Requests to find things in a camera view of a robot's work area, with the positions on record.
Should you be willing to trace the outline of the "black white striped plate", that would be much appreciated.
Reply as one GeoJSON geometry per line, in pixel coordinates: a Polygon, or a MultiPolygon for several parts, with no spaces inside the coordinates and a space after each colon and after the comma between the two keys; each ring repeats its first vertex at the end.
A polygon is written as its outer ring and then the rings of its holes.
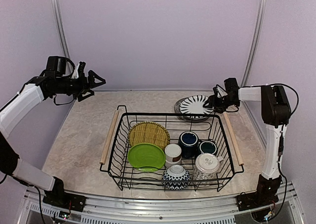
{"type": "Polygon", "coordinates": [[[182,114],[211,114],[213,108],[204,108],[204,104],[208,102],[208,97],[205,95],[193,95],[184,99],[179,106],[182,114]]]}

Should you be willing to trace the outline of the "white brown banded cup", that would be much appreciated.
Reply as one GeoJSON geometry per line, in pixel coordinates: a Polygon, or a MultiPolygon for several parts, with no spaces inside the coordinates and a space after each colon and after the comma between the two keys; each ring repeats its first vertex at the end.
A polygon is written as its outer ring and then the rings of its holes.
{"type": "Polygon", "coordinates": [[[171,143],[164,149],[165,152],[165,166],[167,168],[173,165],[180,165],[182,161],[182,149],[178,144],[171,143]]]}

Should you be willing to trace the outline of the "woven bamboo plate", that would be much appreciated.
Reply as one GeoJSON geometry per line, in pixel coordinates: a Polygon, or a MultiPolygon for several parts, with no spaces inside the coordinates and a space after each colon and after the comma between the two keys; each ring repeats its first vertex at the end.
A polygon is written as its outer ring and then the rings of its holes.
{"type": "Polygon", "coordinates": [[[130,146],[141,143],[150,143],[158,146],[162,150],[170,144],[170,134],[167,129],[152,121],[144,121],[134,125],[128,133],[130,146]]]}

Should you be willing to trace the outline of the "green plastic plate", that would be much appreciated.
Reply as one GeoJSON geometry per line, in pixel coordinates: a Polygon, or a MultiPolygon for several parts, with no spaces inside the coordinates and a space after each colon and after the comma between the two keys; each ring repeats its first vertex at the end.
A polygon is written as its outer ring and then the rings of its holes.
{"type": "Polygon", "coordinates": [[[142,172],[155,172],[165,165],[164,151],[150,143],[140,143],[130,148],[128,155],[130,165],[142,172]]]}

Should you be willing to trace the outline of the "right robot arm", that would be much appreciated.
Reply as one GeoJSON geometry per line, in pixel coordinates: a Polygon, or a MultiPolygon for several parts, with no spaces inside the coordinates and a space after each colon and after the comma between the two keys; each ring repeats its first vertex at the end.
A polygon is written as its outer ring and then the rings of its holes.
{"type": "Polygon", "coordinates": [[[215,86],[214,94],[209,96],[203,107],[211,108],[216,113],[224,113],[230,106],[238,108],[241,102],[260,102],[261,117],[267,131],[266,157],[261,177],[266,180],[281,178],[285,134],[294,113],[284,88],[293,88],[285,84],[239,87],[236,78],[224,80],[224,85],[226,95],[221,95],[219,86],[215,86]]]}

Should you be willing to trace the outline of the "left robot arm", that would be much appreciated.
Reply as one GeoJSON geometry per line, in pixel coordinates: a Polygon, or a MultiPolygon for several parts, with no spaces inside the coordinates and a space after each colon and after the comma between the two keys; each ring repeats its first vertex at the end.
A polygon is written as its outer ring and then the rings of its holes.
{"type": "Polygon", "coordinates": [[[50,191],[50,199],[60,207],[69,202],[69,195],[57,187],[61,181],[22,160],[7,140],[21,120],[46,99],[64,94],[81,102],[94,95],[94,88],[106,83],[105,79],[92,70],[85,74],[84,68],[85,62],[75,65],[66,57],[50,56],[46,69],[27,81],[0,110],[0,171],[50,191]]]}

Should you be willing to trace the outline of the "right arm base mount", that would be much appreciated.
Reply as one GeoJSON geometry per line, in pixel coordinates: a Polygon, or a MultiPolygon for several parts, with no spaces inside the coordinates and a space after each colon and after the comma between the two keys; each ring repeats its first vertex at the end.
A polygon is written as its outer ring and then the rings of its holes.
{"type": "Polygon", "coordinates": [[[255,192],[241,193],[236,197],[239,211],[255,209],[279,201],[277,191],[280,187],[282,176],[266,179],[259,175],[257,188],[255,192]]]}

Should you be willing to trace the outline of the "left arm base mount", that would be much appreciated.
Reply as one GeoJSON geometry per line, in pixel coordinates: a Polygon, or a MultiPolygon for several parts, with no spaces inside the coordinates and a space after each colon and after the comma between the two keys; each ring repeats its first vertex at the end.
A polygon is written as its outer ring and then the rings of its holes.
{"type": "Polygon", "coordinates": [[[57,177],[54,177],[52,190],[44,191],[43,203],[69,211],[83,212],[85,202],[85,196],[66,192],[63,181],[57,177]]]}

